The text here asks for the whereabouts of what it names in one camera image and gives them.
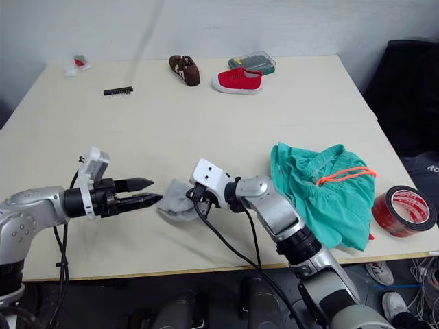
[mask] person's foot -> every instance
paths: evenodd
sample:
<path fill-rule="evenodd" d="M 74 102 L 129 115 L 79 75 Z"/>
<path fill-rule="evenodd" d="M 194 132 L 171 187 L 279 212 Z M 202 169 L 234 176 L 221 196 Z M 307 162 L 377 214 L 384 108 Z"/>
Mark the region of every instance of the person's foot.
<path fill-rule="evenodd" d="M 385 318 L 389 322 L 391 322 L 399 313 L 409 311 L 403 298 L 398 293 L 385 293 L 383 295 L 382 304 Z"/>
<path fill-rule="evenodd" d="M 393 284 L 393 274 L 385 262 L 366 263 L 366 269 L 373 280 L 383 286 Z"/>

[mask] white shoe sole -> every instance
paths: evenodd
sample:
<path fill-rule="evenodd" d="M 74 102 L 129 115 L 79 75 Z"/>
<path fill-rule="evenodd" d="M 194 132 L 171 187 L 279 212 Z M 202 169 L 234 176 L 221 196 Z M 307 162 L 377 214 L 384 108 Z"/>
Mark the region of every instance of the white shoe sole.
<path fill-rule="evenodd" d="M 244 95 L 256 95 L 262 90 L 262 87 L 258 89 L 234 89 L 234 88 L 226 88 L 221 86 L 220 81 L 218 79 L 218 74 L 212 77 L 212 86 L 222 92 L 227 94 L 244 94 Z"/>
<path fill-rule="evenodd" d="M 391 322 L 392 319 L 390 319 L 390 314 L 389 314 L 389 303 L 388 303 L 388 298 L 386 295 L 383 296 L 383 299 L 381 301 L 381 304 L 383 305 L 383 310 L 384 310 L 384 316 L 387 319 L 387 321 Z"/>

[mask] white wall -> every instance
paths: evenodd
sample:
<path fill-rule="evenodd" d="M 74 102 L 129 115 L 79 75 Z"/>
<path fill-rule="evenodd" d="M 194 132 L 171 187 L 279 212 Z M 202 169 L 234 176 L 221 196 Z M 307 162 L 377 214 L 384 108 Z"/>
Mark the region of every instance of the white wall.
<path fill-rule="evenodd" d="M 3 0 L 0 0 L 0 129 L 10 115 L 10 107 L 3 101 Z"/>
<path fill-rule="evenodd" d="M 92 63 L 260 49 L 273 56 L 337 53 L 363 89 L 388 40 L 439 37 L 438 0 L 1 1 L 10 109 L 46 63 L 69 62 L 76 53 Z M 149 45 L 139 52 L 144 38 Z"/>

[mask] plastic box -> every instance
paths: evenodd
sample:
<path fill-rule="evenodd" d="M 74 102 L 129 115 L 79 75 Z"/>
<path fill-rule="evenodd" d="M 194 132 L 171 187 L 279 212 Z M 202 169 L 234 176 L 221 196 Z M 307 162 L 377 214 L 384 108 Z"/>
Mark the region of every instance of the plastic box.
<path fill-rule="evenodd" d="M 248 55 L 234 57 L 228 60 L 231 69 L 243 67 L 249 71 L 261 71 L 263 75 L 273 73 L 276 62 L 264 51 L 249 53 Z"/>

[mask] small red object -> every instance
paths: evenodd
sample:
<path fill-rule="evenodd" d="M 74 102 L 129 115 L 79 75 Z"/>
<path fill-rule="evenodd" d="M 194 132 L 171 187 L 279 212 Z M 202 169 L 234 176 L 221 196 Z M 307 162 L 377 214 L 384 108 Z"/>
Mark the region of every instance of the small red object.
<path fill-rule="evenodd" d="M 85 65 L 84 62 L 82 62 L 82 61 L 80 61 L 80 60 L 77 60 L 76 58 L 75 58 L 75 64 L 76 64 L 77 66 L 84 66 L 84 65 Z"/>
<path fill-rule="evenodd" d="M 262 72 L 243 67 L 218 73 L 212 79 L 213 86 L 223 93 L 257 94 L 261 91 Z"/>

